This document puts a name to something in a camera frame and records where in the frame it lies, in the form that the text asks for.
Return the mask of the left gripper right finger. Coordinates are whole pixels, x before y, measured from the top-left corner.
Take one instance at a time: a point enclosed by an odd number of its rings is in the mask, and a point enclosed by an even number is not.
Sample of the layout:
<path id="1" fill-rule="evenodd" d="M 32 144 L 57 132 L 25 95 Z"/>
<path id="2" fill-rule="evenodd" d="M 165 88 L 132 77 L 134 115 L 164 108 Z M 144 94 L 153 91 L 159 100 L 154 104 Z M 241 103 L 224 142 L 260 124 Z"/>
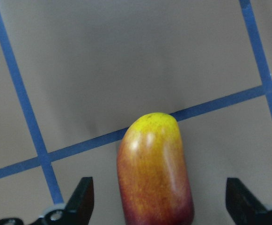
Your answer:
<path id="1" fill-rule="evenodd" d="M 225 206 L 236 225 L 272 225 L 272 210 L 265 207 L 239 178 L 227 178 Z"/>

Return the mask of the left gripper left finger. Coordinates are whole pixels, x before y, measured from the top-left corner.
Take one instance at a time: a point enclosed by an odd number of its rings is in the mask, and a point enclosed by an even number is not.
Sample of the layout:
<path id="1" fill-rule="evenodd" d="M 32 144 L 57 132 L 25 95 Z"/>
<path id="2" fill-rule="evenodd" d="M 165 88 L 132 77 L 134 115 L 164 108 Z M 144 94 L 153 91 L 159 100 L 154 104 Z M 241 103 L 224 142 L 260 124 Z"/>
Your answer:
<path id="1" fill-rule="evenodd" d="M 79 181 L 67 204 L 50 210 L 33 225 L 88 225 L 94 209 L 94 183 L 92 177 Z"/>

